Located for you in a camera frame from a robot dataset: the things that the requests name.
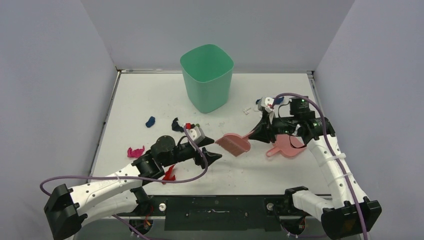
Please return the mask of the green plastic bin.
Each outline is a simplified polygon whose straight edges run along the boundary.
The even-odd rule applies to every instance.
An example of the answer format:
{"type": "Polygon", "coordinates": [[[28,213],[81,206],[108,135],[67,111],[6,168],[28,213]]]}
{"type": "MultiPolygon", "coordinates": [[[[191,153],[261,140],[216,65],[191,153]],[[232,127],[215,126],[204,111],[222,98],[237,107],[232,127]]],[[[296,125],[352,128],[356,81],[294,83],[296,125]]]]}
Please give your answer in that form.
{"type": "Polygon", "coordinates": [[[180,57],[187,96],[201,113],[210,113],[227,103],[234,61],[219,46],[205,44],[180,57]]]}

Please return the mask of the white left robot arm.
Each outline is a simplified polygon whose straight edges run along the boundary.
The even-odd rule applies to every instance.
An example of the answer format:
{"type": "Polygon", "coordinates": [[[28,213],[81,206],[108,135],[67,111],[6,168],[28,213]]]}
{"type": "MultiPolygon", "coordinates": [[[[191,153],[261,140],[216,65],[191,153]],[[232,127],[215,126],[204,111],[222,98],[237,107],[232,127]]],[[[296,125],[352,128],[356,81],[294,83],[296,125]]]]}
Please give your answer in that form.
{"type": "Polygon", "coordinates": [[[144,215],[149,210],[143,186],[163,182],[164,168],[193,159],[203,170],[222,157],[209,152],[215,141],[207,136],[187,136],[187,142],[176,143],[163,135],[141,157],[105,177],[92,177],[92,182],[68,187],[61,184],[49,194],[44,206],[50,231],[55,240],[75,235],[84,225],[120,213],[144,215]]]}

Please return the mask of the pink hand brush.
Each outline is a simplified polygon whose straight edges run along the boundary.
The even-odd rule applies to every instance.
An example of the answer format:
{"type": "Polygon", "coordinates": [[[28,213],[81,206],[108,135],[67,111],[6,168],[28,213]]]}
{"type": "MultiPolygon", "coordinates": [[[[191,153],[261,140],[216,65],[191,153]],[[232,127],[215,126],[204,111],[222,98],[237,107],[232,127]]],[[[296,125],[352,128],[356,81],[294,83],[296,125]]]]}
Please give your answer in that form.
{"type": "Polygon", "coordinates": [[[215,143],[234,157],[238,157],[244,153],[247,153],[251,149],[249,136],[252,133],[253,131],[244,136],[236,133],[226,133],[221,138],[217,139],[215,143]]]}

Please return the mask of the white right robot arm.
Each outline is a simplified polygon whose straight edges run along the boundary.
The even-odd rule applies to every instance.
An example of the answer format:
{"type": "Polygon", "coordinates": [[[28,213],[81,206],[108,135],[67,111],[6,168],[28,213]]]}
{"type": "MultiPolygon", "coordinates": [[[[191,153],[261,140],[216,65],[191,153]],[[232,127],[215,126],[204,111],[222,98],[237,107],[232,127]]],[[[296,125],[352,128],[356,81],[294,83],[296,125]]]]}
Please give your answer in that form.
{"type": "Polygon", "coordinates": [[[301,138],[314,156],[331,195],[326,200],[304,186],[286,189],[284,211],[290,215],[303,211],[313,216],[332,240],[358,234],[367,239],[382,207],[377,200],[370,200],[359,186],[346,163],[346,155],[339,149],[331,123],[306,96],[291,95],[289,116],[285,117],[277,116],[275,101],[263,97],[257,102],[262,117],[248,138],[263,143],[276,143],[280,135],[301,138]]]}

